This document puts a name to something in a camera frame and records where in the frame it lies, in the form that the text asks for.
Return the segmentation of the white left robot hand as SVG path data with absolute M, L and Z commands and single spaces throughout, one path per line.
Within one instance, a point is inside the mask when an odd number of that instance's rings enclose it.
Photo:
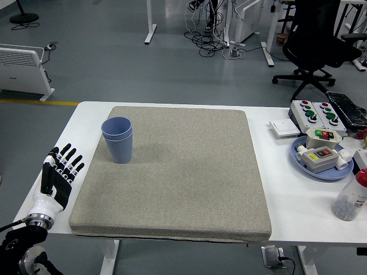
M 70 143 L 54 147 L 45 158 L 41 170 L 41 184 L 33 194 L 33 207 L 28 215 L 45 217 L 49 221 L 67 207 L 72 184 L 84 168 L 83 156 Z

